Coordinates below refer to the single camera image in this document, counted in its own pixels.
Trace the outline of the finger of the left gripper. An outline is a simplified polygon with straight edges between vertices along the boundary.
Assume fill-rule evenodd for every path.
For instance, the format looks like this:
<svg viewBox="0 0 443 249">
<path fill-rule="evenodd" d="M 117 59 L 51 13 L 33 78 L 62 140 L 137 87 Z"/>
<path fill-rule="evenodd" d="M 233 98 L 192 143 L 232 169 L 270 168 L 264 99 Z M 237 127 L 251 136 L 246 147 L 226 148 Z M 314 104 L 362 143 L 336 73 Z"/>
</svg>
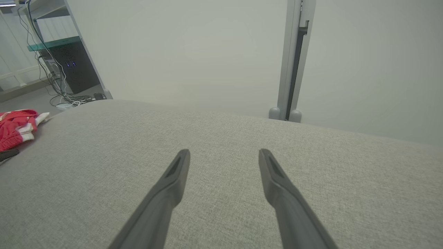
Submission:
<svg viewBox="0 0 443 249">
<path fill-rule="evenodd" d="M 9 149 L 6 151 L 1 151 L 0 152 L 0 162 L 10 159 L 10 158 L 18 155 L 19 153 L 20 153 L 20 151 L 18 149 Z"/>
</svg>

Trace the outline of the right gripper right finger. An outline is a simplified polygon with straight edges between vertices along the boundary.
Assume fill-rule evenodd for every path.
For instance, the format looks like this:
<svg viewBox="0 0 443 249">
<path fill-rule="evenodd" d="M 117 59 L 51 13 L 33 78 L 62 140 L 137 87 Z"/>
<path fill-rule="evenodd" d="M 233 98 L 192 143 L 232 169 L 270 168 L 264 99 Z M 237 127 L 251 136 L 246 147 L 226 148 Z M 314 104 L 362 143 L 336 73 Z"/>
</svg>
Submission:
<svg viewBox="0 0 443 249">
<path fill-rule="evenodd" d="M 268 149 L 259 151 L 264 195 L 274 208 L 284 249 L 337 249 L 323 224 Z"/>
</svg>

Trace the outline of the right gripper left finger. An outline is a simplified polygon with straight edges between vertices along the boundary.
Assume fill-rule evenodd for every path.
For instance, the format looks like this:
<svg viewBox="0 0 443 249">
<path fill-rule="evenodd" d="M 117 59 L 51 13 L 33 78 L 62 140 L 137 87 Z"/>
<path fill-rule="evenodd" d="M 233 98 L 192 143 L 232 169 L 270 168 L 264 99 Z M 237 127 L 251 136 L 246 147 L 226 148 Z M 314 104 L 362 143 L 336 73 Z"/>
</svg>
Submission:
<svg viewBox="0 0 443 249">
<path fill-rule="evenodd" d="M 150 189 L 109 249 L 163 249 L 173 209 L 182 200 L 190 151 L 180 150 Z"/>
</svg>

